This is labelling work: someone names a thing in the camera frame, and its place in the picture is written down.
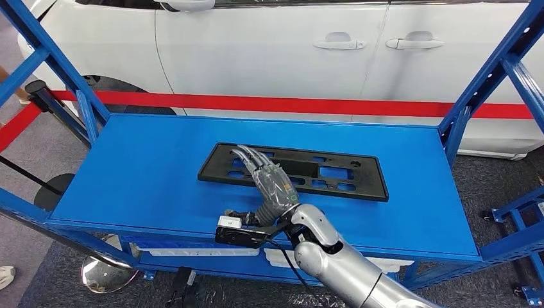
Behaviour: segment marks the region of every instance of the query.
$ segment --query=car window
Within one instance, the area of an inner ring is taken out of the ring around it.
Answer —
[[[80,4],[114,6],[117,8],[140,8],[143,10],[158,10],[160,4],[153,0],[76,0]]]
[[[387,4],[388,1],[371,0],[216,0],[215,7],[236,7],[236,6],[289,6],[306,5],[314,3],[336,4],[336,3],[377,3]]]

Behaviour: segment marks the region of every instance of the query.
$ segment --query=white label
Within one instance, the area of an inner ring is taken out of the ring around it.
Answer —
[[[238,217],[220,216],[217,225],[220,227],[241,228],[242,219]]]
[[[192,286],[192,283],[194,282],[194,278],[196,277],[196,272],[191,271],[191,274],[189,275],[189,279],[187,280],[187,285]]]

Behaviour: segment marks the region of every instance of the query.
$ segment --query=black cable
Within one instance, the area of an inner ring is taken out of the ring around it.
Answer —
[[[25,176],[27,179],[31,180],[32,182],[35,182],[36,184],[38,184],[38,185],[42,186],[43,188],[47,189],[48,191],[51,191],[53,194],[62,196],[62,194],[63,194],[62,191],[59,191],[58,189],[54,188],[53,186],[49,185],[48,183],[42,181],[37,176],[35,176],[32,173],[26,171],[25,169],[19,167],[18,165],[16,165],[12,161],[8,160],[7,158],[5,158],[5,157],[3,157],[1,155],[0,155],[0,162],[2,164],[12,168],[13,170],[20,173],[21,175]]]
[[[287,260],[287,263],[289,263],[289,267],[291,267],[291,269],[293,270],[293,273],[296,275],[296,277],[298,278],[298,280],[300,280],[300,282],[306,287],[306,290],[315,298],[318,300],[318,302],[323,306],[323,307],[330,307],[329,305],[326,305],[324,303],[324,301],[314,292],[314,290],[312,290],[310,288],[310,286],[308,286],[308,284],[306,283],[306,281],[304,281],[304,278],[302,278],[302,276],[300,276],[300,274],[298,273],[298,271],[296,270],[296,268],[294,267],[294,265],[292,264],[291,260],[289,259],[289,256],[287,255],[287,252],[285,251],[285,249],[283,247],[281,247],[281,245],[279,245],[277,242],[271,240],[271,239],[267,239],[266,240],[267,242],[269,242],[270,244],[276,246],[277,248],[279,248],[281,251],[282,251],[282,254],[284,255],[285,259]]]

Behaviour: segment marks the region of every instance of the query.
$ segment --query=caster wheel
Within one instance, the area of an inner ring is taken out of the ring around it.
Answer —
[[[495,221],[493,213],[490,210],[483,210],[480,212],[480,217],[485,221]]]
[[[527,297],[525,296],[525,293],[522,290],[521,284],[512,284],[510,287],[512,288],[512,292],[514,293],[515,296],[523,300],[527,300]]]

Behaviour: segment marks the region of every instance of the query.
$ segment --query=blue metal shelf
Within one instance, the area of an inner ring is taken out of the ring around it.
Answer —
[[[451,261],[419,275],[418,262],[414,263],[404,282],[412,289],[524,256],[536,261],[535,253],[544,250],[544,222],[525,226],[519,221],[519,211],[544,194],[536,199],[536,192],[529,194],[496,211],[499,220],[512,214],[519,230],[478,249],[450,171],[468,120],[506,76],[544,130],[544,95],[520,61],[544,31],[544,1],[528,4],[438,126],[110,115],[20,0],[0,0],[0,9],[35,50],[0,85],[0,105],[45,62],[77,96],[86,127],[63,111],[50,93],[42,99],[92,146],[53,212],[39,210],[3,189],[0,212],[80,251],[145,270],[174,271],[183,265],[213,275],[294,282],[288,270],[271,267],[262,256],[248,262],[251,257],[216,260],[143,253],[136,259],[127,253],[127,243],[121,243],[122,252],[88,233],[211,243],[225,209],[250,210],[261,202],[251,187],[197,181],[198,169],[217,142],[378,157],[388,202],[312,194],[301,194],[301,200],[323,209],[346,240],[367,256]],[[105,125],[100,134],[96,121]],[[288,246],[287,241],[280,242]],[[541,271],[541,264],[536,267]]]
[[[46,224],[213,241],[225,209],[253,210],[261,199],[254,187],[197,180],[217,142],[379,157],[388,202],[318,194],[301,200],[319,205],[362,251],[479,260],[438,131],[426,126],[114,114]]]

